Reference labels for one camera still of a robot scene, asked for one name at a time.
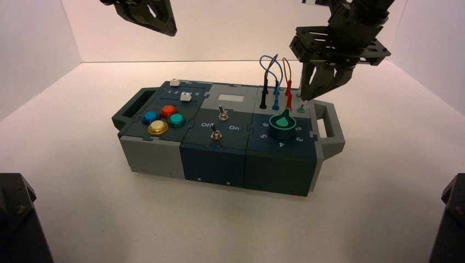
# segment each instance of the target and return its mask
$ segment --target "white table surface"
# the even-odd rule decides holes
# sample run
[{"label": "white table surface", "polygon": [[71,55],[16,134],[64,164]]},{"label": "white table surface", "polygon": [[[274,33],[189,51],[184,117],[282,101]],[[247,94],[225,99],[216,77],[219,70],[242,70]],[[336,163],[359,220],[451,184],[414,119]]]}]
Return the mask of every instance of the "white table surface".
[{"label": "white table surface", "polygon": [[171,78],[261,84],[263,70],[81,64],[0,122],[0,170],[35,189],[56,262],[427,261],[442,190],[465,171],[465,117],[389,61],[319,98],[346,146],[309,197],[132,173],[111,116]]}]

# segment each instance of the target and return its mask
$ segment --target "white backdrop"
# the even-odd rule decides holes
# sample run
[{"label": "white backdrop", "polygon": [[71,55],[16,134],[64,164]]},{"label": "white backdrop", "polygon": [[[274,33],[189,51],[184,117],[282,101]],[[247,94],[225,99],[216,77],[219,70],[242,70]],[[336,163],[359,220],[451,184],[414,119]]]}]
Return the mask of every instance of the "white backdrop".
[{"label": "white backdrop", "polygon": [[79,65],[60,0],[0,1],[0,120]]},{"label": "white backdrop", "polygon": [[392,57],[397,66],[461,114],[465,114],[464,23],[463,0],[410,0]]},{"label": "white backdrop", "polygon": [[[279,53],[295,59],[289,44],[297,26],[326,25],[328,7],[301,0],[171,0],[178,26],[168,37],[124,21],[98,0],[62,0],[84,62],[257,60]],[[406,0],[397,0],[380,39],[388,47]]]}]

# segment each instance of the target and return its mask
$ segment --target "electronics test box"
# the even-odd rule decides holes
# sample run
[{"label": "electronics test box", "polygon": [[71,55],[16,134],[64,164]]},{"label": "electronics test box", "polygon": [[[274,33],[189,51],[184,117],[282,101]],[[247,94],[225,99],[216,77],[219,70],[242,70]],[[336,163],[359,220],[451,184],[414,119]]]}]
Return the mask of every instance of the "electronics test box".
[{"label": "electronics test box", "polygon": [[[279,109],[271,107],[274,95],[262,109],[262,91],[179,80],[141,89],[112,117],[131,170],[307,196],[323,161],[344,148],[334,106],[311,100],[298,112],[298,91],[291,91],[292,107],[286,108],[280,89]],[[320,137],[318,119],[324,120],[326,138]]]}]

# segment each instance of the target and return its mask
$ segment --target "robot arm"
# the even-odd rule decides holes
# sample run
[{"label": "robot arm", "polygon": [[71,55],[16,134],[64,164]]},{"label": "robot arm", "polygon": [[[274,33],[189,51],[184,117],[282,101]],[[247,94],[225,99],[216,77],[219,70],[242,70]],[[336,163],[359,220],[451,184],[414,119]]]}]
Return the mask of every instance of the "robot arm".
[{"label": "robot arm", "polygon": [[100,0],[114,5],[116,12],[126,21],[174,37],[177,32],[169,0]]},{"label": "robot arm", "polygon": [[376,36],[388,20],[387,9],[394,0],[314,2],[329,6],[328,26],[298,27],[291,43],[292,51],[303,63],[300,88],[304,101],[349,82],[356,64],[377,66],[390,56]]},{"label": "robot arm", "polygon": [[[125,20],[174,36],[177,28],[169,0],[100,0],[115,5]],[[313,0],[330,8],[328,26],[296,28],[291,49],[303,63],[303,101],[330,92],[352,78],[357,64],[377,66],[390,52],[376,36],[394,0]]]}]

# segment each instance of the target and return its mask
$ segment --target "dial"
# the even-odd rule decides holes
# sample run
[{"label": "dial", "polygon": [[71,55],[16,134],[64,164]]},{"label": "dial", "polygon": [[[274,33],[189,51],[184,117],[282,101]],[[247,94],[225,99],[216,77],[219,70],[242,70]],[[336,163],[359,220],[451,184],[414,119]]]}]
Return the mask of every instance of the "dial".
[{"label": "dial", "polygon": [[296,137],[297,121],[291,116],[291,109],[285,108],[281,114],[271,116],[268,120],[268,134],[279,141],[292,140]]}]

